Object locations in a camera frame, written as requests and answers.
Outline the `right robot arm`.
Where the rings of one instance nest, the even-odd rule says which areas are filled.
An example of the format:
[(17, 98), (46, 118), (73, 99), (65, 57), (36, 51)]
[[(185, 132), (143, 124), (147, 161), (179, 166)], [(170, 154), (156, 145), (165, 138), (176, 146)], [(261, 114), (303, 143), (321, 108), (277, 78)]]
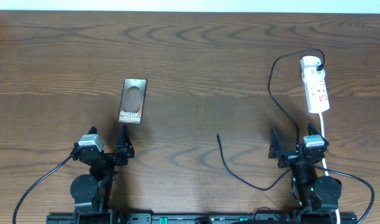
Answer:
[(296, 222), (321, 216), (323, 223), (341, 223), (338, 200), (342, 183), (330, 175), (317, 175), (315, 168), (325, 158), (328, 146), (328, 141), (312, 124), (303, 142), (292, 151), (283, 149), (276, 130), (271, 130), (268, 158), (277, 160), (279, 168), (289, 168), (292, 173), (292, 188), (300, 202), (300, 208), (294, 212)]

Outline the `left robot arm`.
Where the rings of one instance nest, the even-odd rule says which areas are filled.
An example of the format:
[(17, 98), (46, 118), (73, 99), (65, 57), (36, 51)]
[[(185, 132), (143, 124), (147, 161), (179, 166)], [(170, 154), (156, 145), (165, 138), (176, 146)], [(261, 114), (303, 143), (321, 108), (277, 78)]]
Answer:
[(116, 209), (108, 207), (117, 166), (126, 166), (134, 157), (134, 148), (127, 126), (121, 126), (116, 140), (117, 152), (105, 153), (104, 144), (93, 126), (74, 144), (70, 153), (74, 161), (90, 167), (89, 174), (75, 178), (70, 193), (75, 201), (75, 223), (126, 223), (127, 218)]

